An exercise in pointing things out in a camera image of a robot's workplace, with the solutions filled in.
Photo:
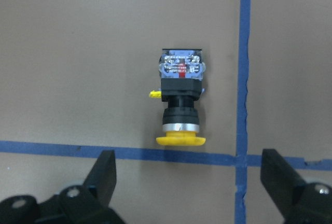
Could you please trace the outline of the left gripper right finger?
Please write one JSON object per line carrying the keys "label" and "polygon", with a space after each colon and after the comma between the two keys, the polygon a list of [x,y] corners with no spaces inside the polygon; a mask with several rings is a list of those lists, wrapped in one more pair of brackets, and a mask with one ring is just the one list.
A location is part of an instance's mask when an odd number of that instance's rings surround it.
{"label": "left gripper right finger", "polygon": [[275,149],[262,151],[260,180],[282,216],[290,215],[306,187],[306,181]]}

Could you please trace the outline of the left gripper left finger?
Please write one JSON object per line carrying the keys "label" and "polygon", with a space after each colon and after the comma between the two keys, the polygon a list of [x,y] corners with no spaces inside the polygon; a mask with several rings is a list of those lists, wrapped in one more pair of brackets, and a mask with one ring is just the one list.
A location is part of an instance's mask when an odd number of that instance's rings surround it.
{"label": "left gripper left finger", "polygon": [[100,153],[83,186],[102,206],[109,206],[116,186],[116,158],[113,150]]}

